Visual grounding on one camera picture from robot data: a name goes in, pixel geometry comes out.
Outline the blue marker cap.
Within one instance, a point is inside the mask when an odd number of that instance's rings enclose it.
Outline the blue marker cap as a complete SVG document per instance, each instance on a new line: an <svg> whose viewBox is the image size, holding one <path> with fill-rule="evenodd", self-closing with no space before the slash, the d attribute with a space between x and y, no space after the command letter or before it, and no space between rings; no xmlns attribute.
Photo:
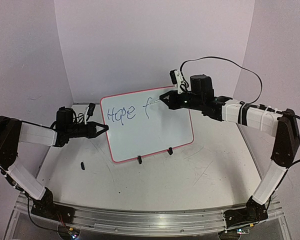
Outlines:
<svg viewBox="0 0 300 240"><path fill-rule="evenodd" d="M80 163L80 166L81 166L81 169L84 171L86 168L85 168L85 164L83 162Z"/></svg>

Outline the pink framed whiteboard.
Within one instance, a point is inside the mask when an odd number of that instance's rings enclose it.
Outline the pink framed whiteboard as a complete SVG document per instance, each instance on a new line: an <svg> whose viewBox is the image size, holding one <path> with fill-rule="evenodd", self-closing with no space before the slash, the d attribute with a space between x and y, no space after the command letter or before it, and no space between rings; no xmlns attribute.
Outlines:
<svg viewBox="0 0 300 240"><path fill-rule="evenodd" d="M195 137L188 109L170 110L162 101L151 104L174 86L103 97L100 109L113 162L167 152L191 144Z"/></svg>

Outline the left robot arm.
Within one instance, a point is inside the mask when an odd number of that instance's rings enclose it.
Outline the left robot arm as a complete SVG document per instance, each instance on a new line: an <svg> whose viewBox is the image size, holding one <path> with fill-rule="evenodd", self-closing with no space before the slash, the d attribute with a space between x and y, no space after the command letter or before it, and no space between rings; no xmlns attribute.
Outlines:
<svg viewBox="0 0 300 240"><path fill-rule="evenodd" d="M57 110L50 126L0 116L1 174L13 188L34 203L37 215L55 218L62 212L62 207L55 204L52 191L39 182L25 166L25 160L22 159L24 148L62 148L72 139L94 139L106 133L108 125L90 120L94 107L91 104L84 113L77 114L73 108L62 106Z"/></svg>

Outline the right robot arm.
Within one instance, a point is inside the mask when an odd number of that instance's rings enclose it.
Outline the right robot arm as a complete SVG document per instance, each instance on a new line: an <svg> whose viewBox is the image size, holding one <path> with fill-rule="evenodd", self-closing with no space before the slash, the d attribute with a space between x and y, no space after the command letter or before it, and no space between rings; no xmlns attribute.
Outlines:
<svg viewBox="0 0 300 240"><path fill-rule="evenodd" d="M176 90L159 96L170 110L200 111L213 120L236 123L257 129L275 138L268 170L244 208L223 213L226 229L259 223L268 219L271 197L292 166L300 146L300 132L291 109L279 111L263 104L244 103L227 96L215 96L212 79L204 74L190 78L190 91L183 89L184 81L177 71L171 72Z"/></svg>

